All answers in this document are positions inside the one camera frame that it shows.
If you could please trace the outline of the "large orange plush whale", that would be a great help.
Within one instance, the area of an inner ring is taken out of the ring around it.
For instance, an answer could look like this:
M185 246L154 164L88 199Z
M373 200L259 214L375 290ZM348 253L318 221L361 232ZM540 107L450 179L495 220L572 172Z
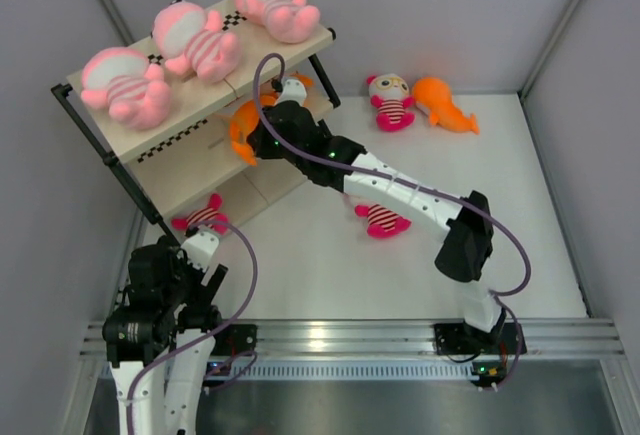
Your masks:
M412 97L415 106L427 115L431 126L454 133L480 133L476 115L466 116L455 105L451 88L445 81L436 77L421 78L412 88Z

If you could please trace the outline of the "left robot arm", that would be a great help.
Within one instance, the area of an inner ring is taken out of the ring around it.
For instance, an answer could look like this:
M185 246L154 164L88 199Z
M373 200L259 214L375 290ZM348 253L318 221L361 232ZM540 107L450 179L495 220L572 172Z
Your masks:
M207 360L226 341L212 304L227 273L212 265L219 243L200 231L133 251L126 300L102 328L121 433L195 433Z

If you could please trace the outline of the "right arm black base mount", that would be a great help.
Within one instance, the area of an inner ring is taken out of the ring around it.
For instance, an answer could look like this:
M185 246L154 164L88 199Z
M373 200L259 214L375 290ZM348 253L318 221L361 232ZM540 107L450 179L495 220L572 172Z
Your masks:
M436 353L441 356L523 355L528 351L524 337L513 322L489 333L463 322L437 323L434 335Z

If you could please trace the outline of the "small orange plush whale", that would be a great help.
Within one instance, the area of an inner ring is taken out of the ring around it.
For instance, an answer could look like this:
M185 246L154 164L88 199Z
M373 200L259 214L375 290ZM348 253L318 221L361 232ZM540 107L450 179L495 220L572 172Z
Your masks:
M231 148L247 164L257 165L254 149L248 142L248 136L257 128L260 116L252 100L245 102L233 114L229 123Z

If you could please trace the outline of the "hot pink bear with glasses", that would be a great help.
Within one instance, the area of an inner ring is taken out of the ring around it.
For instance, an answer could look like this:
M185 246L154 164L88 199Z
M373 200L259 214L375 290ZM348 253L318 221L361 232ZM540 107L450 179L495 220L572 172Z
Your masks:
M412 225L409 219L373 201L353 195L343 198L354 215L366 224L366 234L370 238L390 239L406 232Z

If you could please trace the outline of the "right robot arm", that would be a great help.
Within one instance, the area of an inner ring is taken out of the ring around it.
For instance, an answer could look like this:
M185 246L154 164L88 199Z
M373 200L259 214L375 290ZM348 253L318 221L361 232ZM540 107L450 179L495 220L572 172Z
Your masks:
M434 229L442 242L436 268L459 289L468 343L491 351L503 339L506 311L480 281L492 254L489 204L480 192L466 197L436 194L379 160L363 145L334 135L296 101L262 106L246 141L253 156L282 159L313 184L380 205L413 223Z

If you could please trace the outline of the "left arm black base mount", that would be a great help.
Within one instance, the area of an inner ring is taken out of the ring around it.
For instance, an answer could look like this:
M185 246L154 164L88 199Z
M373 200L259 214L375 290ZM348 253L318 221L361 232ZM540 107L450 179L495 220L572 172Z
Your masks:
M251 351L257 342L256 324L236 323L215 336L212 357L232 357L240 352Z

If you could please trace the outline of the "light pink plush bear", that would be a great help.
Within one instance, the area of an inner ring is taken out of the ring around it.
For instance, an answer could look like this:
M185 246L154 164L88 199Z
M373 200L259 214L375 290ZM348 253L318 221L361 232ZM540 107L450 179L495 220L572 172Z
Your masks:
M81 100L105 110L121 125L147 130L170 112L171 87L162 66L129 47L110 47L95 54L81 72Z
M233 0L247 20L261 25L277 41L302 43L320 23L320 11L307 0Z
M218 11L179 0L156 15L151 37L168 71L180 77L193 72L203 82L218 83L242 57L238 36L223 28Z

